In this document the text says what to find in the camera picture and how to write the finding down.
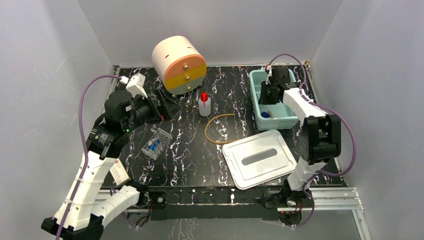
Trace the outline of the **white squeeze bottle red cap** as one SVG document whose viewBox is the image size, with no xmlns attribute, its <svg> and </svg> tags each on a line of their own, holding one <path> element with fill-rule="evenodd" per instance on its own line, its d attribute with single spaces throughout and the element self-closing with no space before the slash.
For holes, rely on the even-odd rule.
<svg viewBox="0 0 424 240">
<path fill-rule="evenodd" d="M 198 99 L 198 110 L 199 114 L 203 117 L 207 117 L 211 114 L 211 98 L 208 93 L 202 92 Z"/>
</svg>

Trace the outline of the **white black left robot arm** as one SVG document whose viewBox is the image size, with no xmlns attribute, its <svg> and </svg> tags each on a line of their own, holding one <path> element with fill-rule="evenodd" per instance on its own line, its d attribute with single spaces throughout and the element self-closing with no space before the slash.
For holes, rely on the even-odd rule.
<svg viewBox="0 0 424 240">
<path fill-rule="evenodd" d="M 161 89 L 154 90 L 159 100 L 132 95 L 127 90 L 112 92 L 104 103 L 88 138 L 83 140 L 81 165 L 59 210 L 41 224 L 42 230 L 63 240 L 98 240 L 106 226 L 128 208 L 144 208 L 149 203 L 148 187 L 135 180 L 126 182 L 101 203 L 97 195 L 105 177 L 119 159 L 131 131 L 145 124 L 173 120 L 182 107 Z"/>
</svg>

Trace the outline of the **white bin lid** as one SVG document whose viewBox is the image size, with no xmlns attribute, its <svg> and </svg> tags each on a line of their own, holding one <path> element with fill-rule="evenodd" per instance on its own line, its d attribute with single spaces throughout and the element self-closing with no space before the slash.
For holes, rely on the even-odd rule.
<svg viewBox="0 0 424 240">
<path fill-rule="evenodd" d="M 267 130 L 223 145 L 222 154 L 240 190 L 291 174 L 297 165 L 278 130 Z"/>
</svg>

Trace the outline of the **graduated cylinder blue base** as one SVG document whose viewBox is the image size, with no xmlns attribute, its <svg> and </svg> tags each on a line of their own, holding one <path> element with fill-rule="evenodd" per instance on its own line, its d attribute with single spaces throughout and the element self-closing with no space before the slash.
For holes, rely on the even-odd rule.
<svg viewBox="0 0 424 240">
<path fill-rule="evenodd" d="M 269 118 L 268 108 L 265 105 L 260 105 L 260 115 L 262 118 Z"/>
</svg>

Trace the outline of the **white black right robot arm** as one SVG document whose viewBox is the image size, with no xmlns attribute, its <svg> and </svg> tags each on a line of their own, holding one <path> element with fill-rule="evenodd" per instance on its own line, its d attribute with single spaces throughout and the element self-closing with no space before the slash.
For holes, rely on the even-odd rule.
<svg viewBox="0 0 424 240">
<path fill-rule="evenodd" d="M 273 198 L 295 207 L 310 195 L 309 185 L 319 171 L 341 153 L 341 119 L 329 114 L 292 82 L 286 66 L 266 66 L 267 77 L 260 85 L 259 104 L 283 103 L 300 121 L 299 161 Z"/>
</svg>

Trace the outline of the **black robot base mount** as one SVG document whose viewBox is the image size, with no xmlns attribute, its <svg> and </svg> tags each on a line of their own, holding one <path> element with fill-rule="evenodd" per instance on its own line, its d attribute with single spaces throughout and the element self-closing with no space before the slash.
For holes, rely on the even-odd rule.
<svg viewBox="0 0 424 240">
<path fill-rule="evenodd" d="M 312 205 L 306 193 L 282 186 L 237 190 L 231 187 L 149 187 L 142 204 L 130 213 L 152 211 L 152 220 L 261 219 L 298 225 L 302 210 Z"/>
</svg>

